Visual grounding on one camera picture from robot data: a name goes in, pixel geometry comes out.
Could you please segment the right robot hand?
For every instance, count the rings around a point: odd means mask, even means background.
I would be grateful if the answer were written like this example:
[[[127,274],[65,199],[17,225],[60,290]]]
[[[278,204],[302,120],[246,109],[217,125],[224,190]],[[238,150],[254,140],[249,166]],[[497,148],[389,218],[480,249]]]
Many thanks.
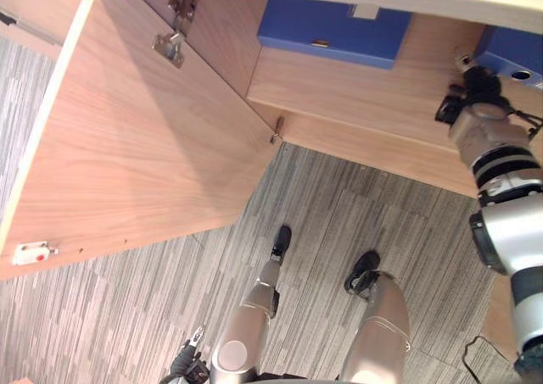
[[[501,82],[494,72],[478,65],[469,54],[456,56],[455,63],[462,75],[462,101],[465,105],[487,103],[502,108],[510,106],[509,100],[501,95]]]

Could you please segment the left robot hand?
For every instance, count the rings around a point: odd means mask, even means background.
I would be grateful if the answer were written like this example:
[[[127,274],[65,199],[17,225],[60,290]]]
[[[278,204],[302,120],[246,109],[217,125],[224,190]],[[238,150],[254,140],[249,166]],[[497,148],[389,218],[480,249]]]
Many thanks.
[[[210,377],[210,370],[203,361],[201,353],[197,350],[199,342],[204,336],[204,326],[199,326],[185,341],[179,354],[171,363],[170,373],[175,378],[182,378],[187,383],[206,383]]]

